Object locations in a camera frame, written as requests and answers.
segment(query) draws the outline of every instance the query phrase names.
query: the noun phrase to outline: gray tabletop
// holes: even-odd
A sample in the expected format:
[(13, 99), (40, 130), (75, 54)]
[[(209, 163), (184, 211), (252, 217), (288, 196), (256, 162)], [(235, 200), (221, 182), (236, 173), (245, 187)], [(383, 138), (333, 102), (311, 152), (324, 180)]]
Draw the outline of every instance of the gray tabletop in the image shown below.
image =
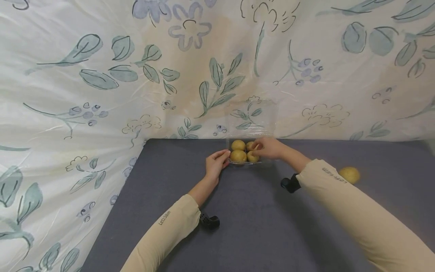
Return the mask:
[[(356, 167), (356, 186), (435, 251), (435, 157), (420, 143), (283, 142), (337, 169)], [(223, 148), (223, 140), (149, 140), (81, 271), (119, 271), (146, 230), (204, 176), (204, 158)], [(293, 173), (279, 161), (225, 169), (202, 208), (220, 228), (196, 228), (159, 271), (373, 271), (324, 207), (303, 189), (280, 187)]]

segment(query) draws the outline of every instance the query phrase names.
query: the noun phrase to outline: black wrist strap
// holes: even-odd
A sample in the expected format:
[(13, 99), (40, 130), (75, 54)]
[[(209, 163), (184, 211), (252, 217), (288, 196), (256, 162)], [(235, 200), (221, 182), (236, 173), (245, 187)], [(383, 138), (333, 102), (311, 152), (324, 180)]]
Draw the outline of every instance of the black wrist strap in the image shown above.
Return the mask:
[(291, 194), (296, 192), (298, 189), (301, 188), (301, 186), (299, 185), (299, 180), (296, 178), (297, 175), (298, 173), (294, 174), (290, 179), (283, 178), (281, 180), (281, 187), (286, 189)]
[(199, 222), (207, 230), (217, 229), (221, 225), (221, 221), (217, 216), (208, 217), (205, 212), (201, 212)]

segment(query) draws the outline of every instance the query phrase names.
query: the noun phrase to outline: teal leaf print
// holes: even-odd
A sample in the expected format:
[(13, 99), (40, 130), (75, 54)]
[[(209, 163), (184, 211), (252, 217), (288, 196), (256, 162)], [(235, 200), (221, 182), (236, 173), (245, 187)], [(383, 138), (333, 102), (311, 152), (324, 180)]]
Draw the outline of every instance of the teal leaf print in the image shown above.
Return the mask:
[(353, 6), (349, 9), (339, 9), (332, 7), (334, 10), (341, 10), (344, 15), (357, 15), (362, 13), (370, 13), (374, 9), (381, 7), (385, 4), (388, 4), (394, 0), (365, 0), (361, 2), (360, 4)]
[(242, 118), (243, 120), (247, 120), (249, 119), (249, 116), (246, 115), (246, 113), (240, 111), (240, 110), (234, 110), (234, 112), (232, 114), (230, 114), (231, 116), (237, 117), (237, 118)]
[(184, 131), (184, 128), (183, 128), (183, 127), (178, 128), (178, 134), (179, 134), (181, 137), (186, 136), (186, 132)]
[(162, 53), (160, 52), (160, 49), (154, 44), (150, 44), (145, 47), (145, 52), (142, 57), (142, 61), (158, 60), (161, 58), (161, 56)]
[(424, 49), (423, 50), (423, 57), (425, 59), (435, 59), (435, 45), (433, 45), (429, 49)]
[(184, 119), (184, 125), (185, 125), (187, 128), (189, 128), (191, 124), (192, 124), (192, 123), (191, 123), (191, 121), (190, 121), (189, 118), (185, 118), (185, 119)]
[(163, 81), (164, 90), (167, 92), (167, 94), (172, 95), (177, 93), (177, 89), (175, 89), (174, 86), (166, 83), (166, 81)]
[(240, 53), (233, 59), (233, 62), (231, 62), (230, 70), (228, 71), (228, 75), (231, 75), (232, 73), (234, 73), (234, 71), (236, 71), (237, 67), (239, 66), (239, 64), (242, 60), (242, 57), (243, 57), (243, 54)]
[(106, 171), (103, 171), (100, 174), (100, 176), (95, 180), (94, 189), (98, 189), (101, 186), (101, 183), (103, 183), (104, 178), (106, 178)]
[(417, 36), (429, 37), (435, 35), (435, 23), (417, 33)]
[(419, 58), (418, 61), (409, 69), (408, 77), (418, 78), (426, 69), (426, 64)]
[(34, 270), (32, 266), (26, 266), (16, 272), (39, 272), (39, 270)]
[(394, 64), (396, 66), (405, 66), (408, 63), (408, 61), (414, 56), (416, 51), (417, 51), (416, 40), (407, 43), (397, 54)]
[(163, 77), (166, 81), (168, 81), (168, 82), (171, 82), (171, 81), (177, 80), (177, 79), (180, 77), (180, 73), (179, 73), (178, 71), (170, 70), (170, 69), (167, 69), (167, 68), (164, 68), (164, 69), (160, 72), (160, 74), (162, 74), (162, 77)]
[(368, 135), (367, 137), (377, 138), (377, 137), (387, 136), (388, 134), (390, 134), (390, 131), (388, 129), (380, 129), (380, 130), (377, 130), (374, 133)]
[(124, 61), (134, 52), (134, 43), (130, 36), (116, 36), (112, 40), (112, 50), (115, 55), (112, 60)]
[(23, 181), (23, 173), (17, 166), (11, 166), (0, 176), (0, 202), (8, 208), (17, 195)]
[(207, 107), (209, 86), (210, 84), (208, 83), (208, 81), (203, 81), (201, 85), (199, 85), (199, 96), (201, 97), (201, 102), (205, 108)]
[(361, 139), (361, 137), (364, 135), (363, 131), (360, 132), (355, 132), (354, 134), (352, 134), (352, 136), (350, 137), (350, 141), (358, 141), (359, 139)]
[(21, 197), (18, 206), (17, 224), (20, 225), (32, 212), (38, 209), (42, 204), (43, 196), (37, 183), (33, 183)]
[(394, 47), (394, 33), (399, 35), (396, 29), (392, 27), (376, 27), (368, 37), (368, 45), (373, 53), (379, 56), (385, 56), (391, 52)]
[(109, 69), (109, 73), (115, 79), (122, 82), (133, 82), (138, 80), (137, 73), (129, 69), (130, 65), (118, 65)]
[(435, 9), (435, 0), (409, 0), (402, 11), (392, 18), (397, 23), (408, 23), (427, 17)]
[(245, 130), (248, 127), (250, 127), (251, 124), (252, 124), (251, 122), (246, 122), (246, 123), (243, 123), (243, 124), (241, 124), (239, 126), (236, 126), (236, 129)]
[(74, 186), (70, 189), (70, 191), (72, 191), (71, 194), (76, 192), (77, 190), (79, 190), (80, 188), (85, 186), (86, 184), (88, 184), (88, 182), (95, 179), (97, 177), (97, 174), (98, 173), (96, 173), (96, 172), (90, 173), (86, 177), (81, 178), (79, 181), (77, 181), (76, 184), (74, 184)]
[(222, 85), (223, 73), (222, 68), (219, 66), (214, 57), (210, 59), (209, 67), (213, 82), (216, 84), (216, 86), (220, 87)]
[(186, 137), (184, 137), (184, 139), (196, 140), (196, 139), (198, 139), (198, 136), (190, 134), (190, 135), (187, 135)]
[(258, 116), (258, 115), (260, 115), (261, 113), (263, 112), (263, 110), (261, 109), (261, 108), (259, 108), (259, 109), (256, 109), (252, 114), (251, 114), (251, 116)]
[(373, 133), (376, 130), (381, 129), (386, 123), (387, 123), (387, 121), (385, 121), (385, 122), (376, 122), (374, 125), (371, 126), (370, 132)]
[(17, 152), (21, 152), (21, 151), (27, 151), (30, 148), (12, 148), (12, 147), (8, 147), (8, 146), (4, 146), (4, 145), (0, 145), (0, 150), (3, 151), (17, 151)]
[(89, 166), (92, 169), (95, 169), (97, 167), (97, 162), (98, 162), (98, 158), (93, 158), (90, 162), (89, 162)]
[(67, 272), (71, 268), (71, 266), (74, 265), (79, 254), (80, 250), (78, 248), (73, 248), (72, 250), (70, 250), (64, 261), (62, 262), (62, 265), (60, 266), (60, 272)]
[(195, 130), (200, 129), (201, 127), (202, 127), (202, 126), (201, 126), (200, 124), (198, 124), (198, 125), (196, 125), (196, 126), (193, 126), (193, 127), (189, 128), (189, 131), (195, 131)]
[(39, 268), (41, 270), (50, 271), (53, 269), (54, 261), (56, 260), (57, 256), (59, 255), (60, 251), (60, 243), (54, 244), (48, 251), (45, 253), (44, 257), (42, 257), (41, 261), (39, 262)]
[(160, 83), (159, 74), (157, 74), (156, 69), (149, 66), (148, 64), (144, 64), (144, 75), (152, 82)]
[[(51, 63), (37, 63), (37, 65), (43, 65), (45, 68), (50, 68), (54, 66), (67, 67), (72, 66), (77, 63), (89, 60), (89, 57), (95, 54), (103, 47), (103, 41), (96, 34), (88, 34), (83, 36), (77, 43), (77, 45), (72, 49), (72, 51), (61, 61), (51, 62)], [(43, 69), (30, 69), (26, 71), (29, 75), (36, 70)]]
[(226, 95), (222, 96), (221, 98), (217, 99), (216, 102), (214, 102), (211, 105), (211, 107), (216, 107), (220, 104), (223, 104), (223, 103), (227, 102), (228, 100), (230, 100), (231, 98), (233, 98), (234, 96), (235, 96), (235, 94), (226, 94)]
[(341, 47), (344, 51), (358, 54), (364, 50), (367, 32), (362, 24), (353, 22), (346, 28), (341, 37)]
[(237, 86), (239, 86), (242, 83), (244, 78), (245, 78), (244, 76), (230, 78), (225, 83), (225, 87), (224, 87), (223, 91), (221, 92), (221, 94), (225, 94), (225, 93), (227, 93), (229, 91), (234, 90)]
[(96, 89), (111, 90), (119, 87), (113, 78), (95, 70), (82, 69), (79, 75), (86, 84)]

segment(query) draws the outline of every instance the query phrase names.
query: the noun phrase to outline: plastic container lid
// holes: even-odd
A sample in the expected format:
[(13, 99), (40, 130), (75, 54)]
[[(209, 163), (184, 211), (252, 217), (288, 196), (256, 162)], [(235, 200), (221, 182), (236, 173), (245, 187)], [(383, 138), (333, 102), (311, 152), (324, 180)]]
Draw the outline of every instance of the plastic container lid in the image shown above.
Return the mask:
[[(232, 101), (225, 107), (225, 125), (227, 129), (227, 148), (232, 151), (231, 144), (235, 140), (246, 143), (261, 137), (273, 137), (277, 119), (277, 104), (272, 100), (261, 100), (252, 96), (244, 101)], [(253, 165), (265, 162), (244, 162), (233, 164)]]

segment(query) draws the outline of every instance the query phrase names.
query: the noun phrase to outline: beige long-sleeve shirt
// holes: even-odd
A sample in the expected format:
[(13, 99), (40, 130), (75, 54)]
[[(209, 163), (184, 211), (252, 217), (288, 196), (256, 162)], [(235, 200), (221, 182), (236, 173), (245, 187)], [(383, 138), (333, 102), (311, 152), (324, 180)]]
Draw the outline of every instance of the beige long-sleeve shirt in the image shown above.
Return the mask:
[[(301, 187), (322, 203), (381, 272), (435, 271), (435, 254), (381, 205), (342, 178), (325, 161), (314, 160), (297, 176)], [(153, 272), (198, 225), (200, 211), (182, 196), (145, 233), (121, 272)]]

